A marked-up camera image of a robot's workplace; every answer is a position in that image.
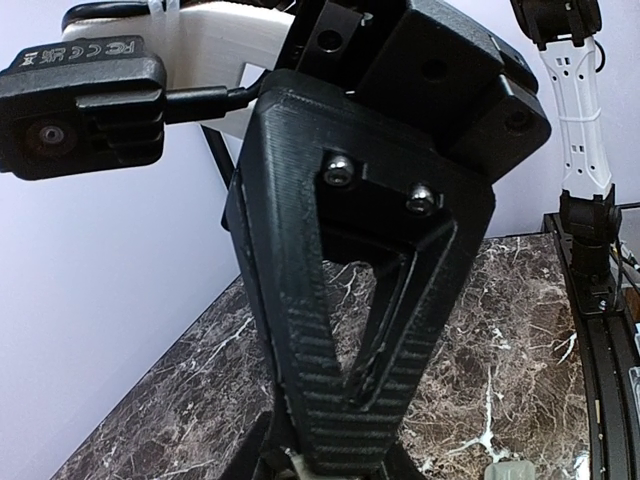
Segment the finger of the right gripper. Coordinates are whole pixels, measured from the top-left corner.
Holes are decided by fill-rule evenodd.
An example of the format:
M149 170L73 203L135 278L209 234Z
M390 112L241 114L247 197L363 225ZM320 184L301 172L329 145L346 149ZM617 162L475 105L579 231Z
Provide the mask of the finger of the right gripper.
M296 454L315 475L384 475L390 447L407 451L403 420L493 209L490 182L427 135L310 76L267 77L226 217L273 381L279 475Z

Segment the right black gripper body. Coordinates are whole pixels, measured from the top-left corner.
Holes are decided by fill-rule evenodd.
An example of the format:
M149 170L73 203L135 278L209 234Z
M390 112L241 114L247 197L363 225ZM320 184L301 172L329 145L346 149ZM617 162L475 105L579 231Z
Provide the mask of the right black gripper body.
M445 1L298 1L290 12L291 69L427 133L491 181L551 135L522 55Z

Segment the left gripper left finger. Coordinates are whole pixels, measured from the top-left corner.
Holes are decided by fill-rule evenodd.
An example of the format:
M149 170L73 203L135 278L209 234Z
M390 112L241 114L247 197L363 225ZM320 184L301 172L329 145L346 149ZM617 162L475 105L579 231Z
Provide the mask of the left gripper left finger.
M257 460L253 479L276 479L285 469L280 422L272 411L258 418Z

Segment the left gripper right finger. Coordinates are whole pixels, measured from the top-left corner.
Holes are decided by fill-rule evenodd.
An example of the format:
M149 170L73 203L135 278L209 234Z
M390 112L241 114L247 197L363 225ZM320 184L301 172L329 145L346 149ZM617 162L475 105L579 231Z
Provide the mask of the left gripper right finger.
M424 480L401 443L394 443L384 458L384 478L388 480Z

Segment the grey battery cover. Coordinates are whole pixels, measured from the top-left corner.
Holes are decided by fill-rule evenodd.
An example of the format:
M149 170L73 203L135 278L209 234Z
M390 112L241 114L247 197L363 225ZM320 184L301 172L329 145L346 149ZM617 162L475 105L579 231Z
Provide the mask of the grey battery cover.
M316 480L315 473L307 465L303 455L292 455L290 460L298 480Z

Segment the white remote control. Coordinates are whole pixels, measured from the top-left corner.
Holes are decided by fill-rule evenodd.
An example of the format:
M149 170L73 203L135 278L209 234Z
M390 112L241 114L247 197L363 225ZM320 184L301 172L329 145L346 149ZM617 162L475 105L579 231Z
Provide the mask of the white remote control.
M535 466L526 460L493 463L486 467L484 480L534 480Z

